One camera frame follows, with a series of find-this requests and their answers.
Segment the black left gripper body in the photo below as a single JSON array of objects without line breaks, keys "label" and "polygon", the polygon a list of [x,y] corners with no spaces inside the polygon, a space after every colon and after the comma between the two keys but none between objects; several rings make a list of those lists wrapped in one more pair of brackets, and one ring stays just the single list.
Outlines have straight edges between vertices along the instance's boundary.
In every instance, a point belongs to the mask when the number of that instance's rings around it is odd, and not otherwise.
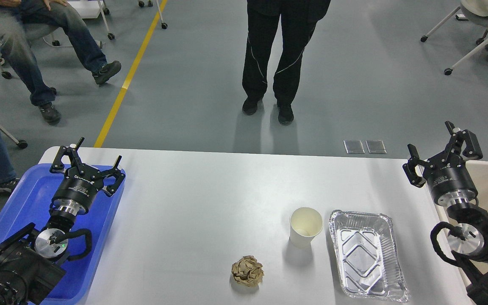
[{"label": "black left gripper body", "polygon": [[104,187],[104,178],[108,176],[108,171],[101,172],[95,167],[83,169],[83,176],[77,167],[66,170],[62,167],[52,167],[51,173],[64,174],[64,179],[52,197],[51,208],[74,216],[89,212],[97,193]]}]

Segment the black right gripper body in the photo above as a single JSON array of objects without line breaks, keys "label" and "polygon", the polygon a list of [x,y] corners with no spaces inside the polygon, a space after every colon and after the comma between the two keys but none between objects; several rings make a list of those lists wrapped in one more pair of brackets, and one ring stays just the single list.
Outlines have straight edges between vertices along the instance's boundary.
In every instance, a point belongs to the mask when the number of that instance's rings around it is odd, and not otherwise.
[{"label": "black right gripper body", "polygon": [[471,202],[477,198],[478,191],[466,167],[466,160],[455,165],[440,164],[432,169],[424,166],[423,178],[433,202],[442,207],[449,207],[461,202]]}]

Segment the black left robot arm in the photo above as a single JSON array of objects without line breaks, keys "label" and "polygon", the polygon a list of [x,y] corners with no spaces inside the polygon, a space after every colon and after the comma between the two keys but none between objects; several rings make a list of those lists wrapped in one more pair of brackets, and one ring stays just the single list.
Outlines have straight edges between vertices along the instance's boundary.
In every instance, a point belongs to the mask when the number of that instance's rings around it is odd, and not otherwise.
[{"label": "black left robot arm", "polygon": [[0,214],[0,305],[69,305],[91,282],[123,192],[121,156],[89,165],[80,145],[26,172]]}]

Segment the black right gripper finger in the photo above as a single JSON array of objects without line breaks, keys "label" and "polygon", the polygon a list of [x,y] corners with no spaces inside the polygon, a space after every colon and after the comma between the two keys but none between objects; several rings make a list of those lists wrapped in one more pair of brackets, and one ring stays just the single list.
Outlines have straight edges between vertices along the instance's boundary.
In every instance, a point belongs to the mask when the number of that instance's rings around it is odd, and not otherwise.
[{"label": "black right gripper finger", "polygon": [[411,185],[421,188],[426,183],[426,179],[423,176],[419,176],[416,172],[417,166],[422,166],[427,169],[430,167],[428,161],[420,159],[417,148],[413,144],[408,144],[408,151],[410,158],[406,164],[403,164],[402,168],[407,176]]},{"label": "black right gripper finger", "polygon": [[435,156],[436,166],[464,166],[468,160],[480,160],[483,158],[482,149],[474,133],[456,128],[450,122],[445,122],[446,128],[451,134],[445,149]]}]

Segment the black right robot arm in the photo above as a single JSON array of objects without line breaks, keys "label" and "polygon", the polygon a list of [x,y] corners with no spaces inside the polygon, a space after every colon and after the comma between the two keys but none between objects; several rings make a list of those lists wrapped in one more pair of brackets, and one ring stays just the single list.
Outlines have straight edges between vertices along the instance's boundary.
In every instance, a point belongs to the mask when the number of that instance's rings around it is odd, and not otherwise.
[{"label": "black right robot arm", "polygon": [[430,239],[436,254],[460,268],[470,281],[467,295],[477,305],[488,305],[488,211],[479,206],[478,191],[466,168],[467,160],[483,157],[476,135],[445,122],[450,140],[445,149],[422,160],[409,144],[410,157],[403,170],[411,185],[426,185],[438,206],[457,222],[436,224]]}]

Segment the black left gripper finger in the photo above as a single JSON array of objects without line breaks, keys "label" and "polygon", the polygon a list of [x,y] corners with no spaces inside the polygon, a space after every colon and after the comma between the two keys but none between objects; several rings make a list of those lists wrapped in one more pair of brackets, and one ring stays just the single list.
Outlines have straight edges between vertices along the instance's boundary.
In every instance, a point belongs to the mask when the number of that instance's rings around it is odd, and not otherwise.
[{"label": "black left gripper finger", "polygon": [[[118,168],[121,159],[122,156],[119,155],[112,168],[97,173],[97,191],[102,191],[107,197],[112,197],[125,180],[125,173]],[[111,185],[105,185],[105,179],[112,177],[115,179],[114,183]]]},{"label": "black left gripper finger", "polygon": [[64,156],[69,157],[70,166],[76,167],[79,170],[80,174],[84,174],[85,166],[81,161],[81,158],[78,154],[79,147],[84,141],[84,137],[80,137],[79,141],[76,143],[75,147],[71,146],[60,146],[60,149],[56,153],[56,157],[50,167],[49,171],[51,173],[64,173],[64,164],[62,162]]}]

